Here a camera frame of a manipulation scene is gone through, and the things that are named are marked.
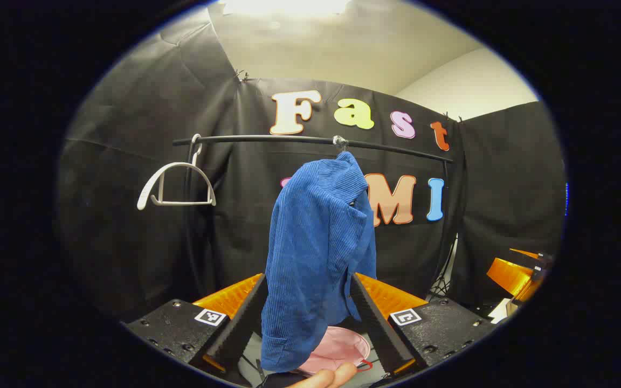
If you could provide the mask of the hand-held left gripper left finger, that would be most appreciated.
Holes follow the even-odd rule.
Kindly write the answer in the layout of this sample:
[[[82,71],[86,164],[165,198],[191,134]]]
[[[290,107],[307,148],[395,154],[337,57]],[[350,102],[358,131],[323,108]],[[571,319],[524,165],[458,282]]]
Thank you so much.
[[[170,300],[126,328],[182,364],[231,376],[260,324],[267,296],[266,276],[257,274],[196,302]]]

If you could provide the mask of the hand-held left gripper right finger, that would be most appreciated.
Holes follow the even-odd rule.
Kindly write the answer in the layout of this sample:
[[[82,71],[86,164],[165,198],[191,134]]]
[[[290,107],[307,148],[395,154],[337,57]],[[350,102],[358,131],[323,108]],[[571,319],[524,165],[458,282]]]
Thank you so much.
[[[350,299],[393,377],[448,361],[497,327],[448,298],[426,301],[360,273],[352,275]]]

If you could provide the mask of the pink laundry hamper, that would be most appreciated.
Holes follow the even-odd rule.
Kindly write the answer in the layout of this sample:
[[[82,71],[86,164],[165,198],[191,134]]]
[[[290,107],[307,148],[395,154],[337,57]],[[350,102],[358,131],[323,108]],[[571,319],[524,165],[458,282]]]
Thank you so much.
[[[321,370],[335,371],[346,363],[352,363],[359,372],[369,371],[371,345],[361,334],[352,330],[330,326],[320,344],[310,353],[307,360],[297,369],[306,376]]]

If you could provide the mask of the blue corduroy jacket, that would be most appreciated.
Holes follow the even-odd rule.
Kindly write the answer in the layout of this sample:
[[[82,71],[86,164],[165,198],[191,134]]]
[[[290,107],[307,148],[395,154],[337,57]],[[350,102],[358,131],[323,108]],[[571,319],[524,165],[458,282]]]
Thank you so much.
[[[303,164],[274,202],[261,314],[262,368],[287,372],[308,360],[326,329],[360,320],[355,273],[376,277],[369,184],[347,151]]]

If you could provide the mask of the black clothes rack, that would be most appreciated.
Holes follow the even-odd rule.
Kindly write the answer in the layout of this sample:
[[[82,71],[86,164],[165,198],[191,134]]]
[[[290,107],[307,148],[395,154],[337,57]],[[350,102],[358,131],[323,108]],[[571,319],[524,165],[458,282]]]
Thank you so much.
[[[188,139],[175,139],[172,140],[171,144],[173,147],[182,147],[182,146],[190,146],[191,138]],[[333,138],[323,138],[323,137],[309,137],[309,136],[293,136],[293,135],[226,135],[226,136],[207,136],[201,137],[199,139],[199,143],[232,143],[232,142],[274,142],[274,143],[315,143],[315,144],[326,144],[333,145]],[[436,280],[436,277],[441,271],[442,265],[444,264],[447,256],[447,251],[445,251],[445,237],[446,237],[446,229],[447,229],[447,221],[444,218],[446,211],[446,194],[448,188],[446,186],[447,180],[449,179],[449,171],[448,165],[453,164],[454,161],[448,157],[442,157],[438,155],[434,155],[431,153],[424,153],[421,151],[416,151],[408,148],[400,148],[400,147],[391,147],[390,145],[384,145],[381,143],[370,143],[370,142],[359,142],[355,140],[347,140],[348,148],[365,148],[370,150],[379,150],[389,153],[399,153],[402,155],[409,155],[414,157],[426,158],[429,160],[433,160],[442,164],[442,169],[444,173],[443,179],[436,179],[437,184],[429,183],[430,189],[430,204],[429,204],[429,213],[426,216],[426,219],[430,223],[434,223],[434,221],[443,221],[442,224],[442,232],[441,238],[439,240],[439,250],[438,250],[438,269],[434,273],[433,280],[429,284],[429,290]]]

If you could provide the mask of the white flat object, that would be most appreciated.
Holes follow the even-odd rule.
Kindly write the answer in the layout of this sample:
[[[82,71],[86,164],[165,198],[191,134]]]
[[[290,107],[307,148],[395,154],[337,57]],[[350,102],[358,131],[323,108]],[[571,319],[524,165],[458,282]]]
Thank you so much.
[[[503,298],[502,301],[493,309],[488,317],[492,324],[498,324],[511,317],[518,310],[519,304],[516,299]]]

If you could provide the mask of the black tripod stand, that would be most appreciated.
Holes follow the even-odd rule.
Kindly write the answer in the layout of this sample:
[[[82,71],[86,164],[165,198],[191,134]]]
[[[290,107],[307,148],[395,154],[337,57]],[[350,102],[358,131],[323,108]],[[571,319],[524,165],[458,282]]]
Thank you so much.
[[[451,272],[453,266],[453,260],[456,257],[456,250],[458,247],[458,235],[455,235],[454,241],[449,248],[449,251],[446,256],[446,260],[442,265],[441,271],[434,280],[431,289],[426,297],[428,301],[433,300],[433,298],[442,298],[446,297],[451,284]]]

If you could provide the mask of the black backdrop cloth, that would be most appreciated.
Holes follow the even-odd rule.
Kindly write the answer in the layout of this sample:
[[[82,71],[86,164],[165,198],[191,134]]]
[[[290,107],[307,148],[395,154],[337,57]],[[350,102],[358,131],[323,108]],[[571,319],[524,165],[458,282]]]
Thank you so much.
[[[458,237],[449,293],[468,306],[503,292],[487,275],[512,249],[555,254],[565,217],[562,153],[542,103],[455,123],[396,96],[321,80],[240,81],[210,22],[138,44],[89,94],[60,158],[59,213],[71,266],[106,314],[132,320],[173,297],[202,297],[265,268],[273,204],[300,165],[333,158],[312,143],[210,143],[198,158],[217,206],[136,208],[172,141],[266,135],[276,92],[318,91],[303,135],[448,157],[350,147],[370,183],[377,278],[424,297]]]

